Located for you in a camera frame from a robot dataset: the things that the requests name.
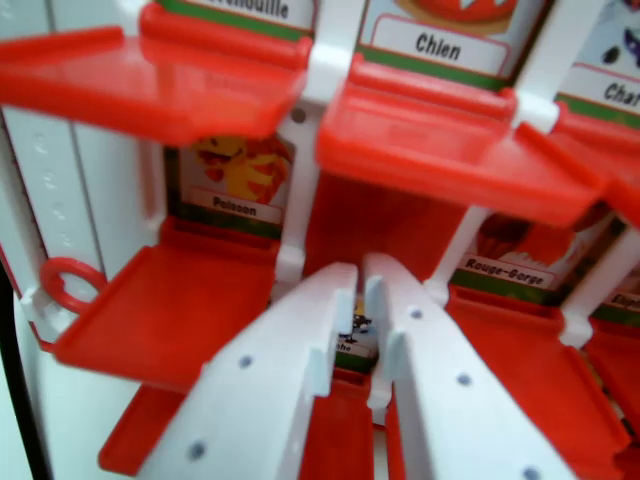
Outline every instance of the toy dispenser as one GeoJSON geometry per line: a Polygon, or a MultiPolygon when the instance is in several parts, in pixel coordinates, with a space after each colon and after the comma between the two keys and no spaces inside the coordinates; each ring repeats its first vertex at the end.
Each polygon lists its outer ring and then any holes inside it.
{"type": "MultiPolygon", "coordinates": [[[[48,258],[25,266],[29,243],[0,236],[43,347],[142,384],[101,467],[149,479],[372,479],[376,405],[395,480],[631,478],[629,435],[579,349],[635,426],[637,334],[588,317],[640,260],[640,145],[635,131],[553,101],[601,2],[557,1],[515,87],[497,93],[354,54],[364,4],[319,2],[313,40],[150,4],[137,36],[103,27],[0,44],[3,105],[172,146],[299,133],[280,242],[161,209],[150,221],[119,200],[113,211],[151,231],[126,261],[51,254],[41,228],[48,258]],[[294,107],[306,114],[299,130],[294,107]],[[569,226],[598,201],[629,227],[560,308],[448,285],[489,213],[569,226]],[[66,275],[96,297],[70,291],[66,275]],[[372,376],[333,368],[359,286],[380,331],[372,376]],[[53,321],[61,307],[77,314],[68,328],[53,321]]],[[[8,111],[13,138],[29,114],[8,111]]],[[[157,190],[162,176],[150,176],[157,190]]],[[[40,226],[54,200],[27,177],[40,226]]],[[[19,224],[12,198],[0,206],[19,224]]],[[[114,227],[90,199],[99,251],[114,227]]]]}

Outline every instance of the red plastic compartment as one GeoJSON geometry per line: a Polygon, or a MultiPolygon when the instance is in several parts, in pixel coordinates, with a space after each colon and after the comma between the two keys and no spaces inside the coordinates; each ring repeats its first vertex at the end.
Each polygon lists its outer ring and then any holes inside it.
{"type": "Polygon", "coordinates": [[[635,445],[627,448],[618,455],[616,463],[624,472],[624,480],[638,480],[640,478],[640,447],[635,445]]]}
{"type": "Polygon", "coordinates": [[[322,122],[327,172],[563,226],[607,181],[533,127],[510,129],[516,100],[357,57],[322,122]]]}
{"type": "Polygon", "coordinates": [[[165,225],[54,347],[71,365],[186,393],[202,364],[267,307],[277,243],[261,249],[165,225]]]}
{"type": "Polygon", "coordinates": [[[558,335],[557,309],[450,287],[447,311],[524,412],[580,478],[622,477],[630,439],[580,352],[558,335]]]}
{"type": "MultiPolygon", "coordinates": [[[[373,420],[366,405],[367,377],[336,370],[327,398],[316,398],[300,478],[373,480],[373,420]]],[[[183,395],[143,386],[100,452],[100,466],[136,475],[183,395]]]]}
{"type": "Polygon", "coordinates": [[[118,27],[0,46],[0,103],[181,145],[273,133],[306,82],[311,40],[288,42],[150,4],[118,27]]]}
{"type": "Polygon", "coordinates": [[[100,450],[100,468],[136,476],[184,398],[142,385],[100,450]]]}
{"type": "Polygon", "coordinates": [[[632,428],[640,432],[640,331],[597,319],[591,323],[594,335],[585,348],[589,361],[632,428]]]}
{"type": "Polygon", "coordinates": [[[583,152],[589,166],[611,177],[604,198],[640,227],[640,135],[636,129],[576,115],[563,105],[554,128],[557,141],[574,140],[570,148],[583,152]]]}

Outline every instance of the poisson label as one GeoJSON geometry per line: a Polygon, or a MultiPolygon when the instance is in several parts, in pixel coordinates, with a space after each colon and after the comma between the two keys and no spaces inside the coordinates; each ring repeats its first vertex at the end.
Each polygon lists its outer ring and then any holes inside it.
{"type": "Polygon", "coordinates": [[[263,222],[282,223],[281,208],[242,200],[203,188],[192,188],[189,192],[188,202],[219,212],[255,218],[263,222]]]}

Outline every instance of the cartoon fish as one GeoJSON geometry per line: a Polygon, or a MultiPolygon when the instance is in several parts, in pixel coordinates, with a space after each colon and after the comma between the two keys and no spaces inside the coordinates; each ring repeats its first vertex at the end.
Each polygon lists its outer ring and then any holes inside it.
{"type": "Polygon", "coordinates": [[[219,136],[202,139],[193,149],[214,182],[224,182],[229,195],[268,204],[289,177],[291,156],[275,137],[250,140],[219,136]]]}

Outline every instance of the green stripe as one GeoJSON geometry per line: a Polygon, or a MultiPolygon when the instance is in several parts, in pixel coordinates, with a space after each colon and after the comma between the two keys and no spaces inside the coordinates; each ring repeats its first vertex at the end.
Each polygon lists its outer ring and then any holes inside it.
{"type": "Polygon", "coordinates": [[[622,323],[633,327],[640,327],[640,312],[627,310],[626,308],[617,308],[610,305],[600,305],[593,312],[594,318],[607,320],[609,322],[622,323]]]}
{"type": "Polygon", "coordinates": [[[574,113],[620,123],[632,128],[640,128],[639,115],[623,112],[622,110],[616,110],[614,108],[605,107],[604,105],[569,97],[567,95],[558,95],[558,100],[565,102],[574,113]]]}
{"type": "Polygon", "coordinates": [[[487,90],[500,90],[509,84],[509,81],[504,78],[497,78],[476,72],[469,72],[468,70],[447,67],[438,63],[398,55],[372,47],[366,47],[364,45],[358,45],[356,51],[362,52],[364,58],[371,62],[382,63],[402,70],[425,73],[427,75],[433,75],[434,77],[446,78],[448,80],[453,80],[454,82],[465,83],[467,85],[485,88],[487,90]]]}
{"type": "Polygon", "coordinates": [[[297,41],[301,37],[311,36],[311,32],[297,30],[284,25],[263,22],[244,15],[223,12],[213,8],[186,3],[181,0],[157,0],[165,9],[170,12],[197,17],[210,22],[223,23],[232,27],[243,28],[254,32],[269,35],[270,37],[283,38],[285,40],[297,41]]]}
{"type": "Polygon", "coordinates": [[[359,357],[344,352],[336,352],[336,367],[353,370],[360,373],[369,373],[376,364],[377,358],[359,357]]]}
{"type": "Polygon", "coordinates": [[[176,198],[176,192],[168,192],[168,197],[169,213],[182,220],[280,240],[281,227],[279,225],[183,203],[176,198]]]}
{"type": "Polygon", "coordinates": [[[473,288],[482,292],[502,295],[503,297],[517,298],[518,300],[538,305],[558,303],[555,292],[466,270],[456,270],[451,278],[451,283],[460,287],[473,288]]]}

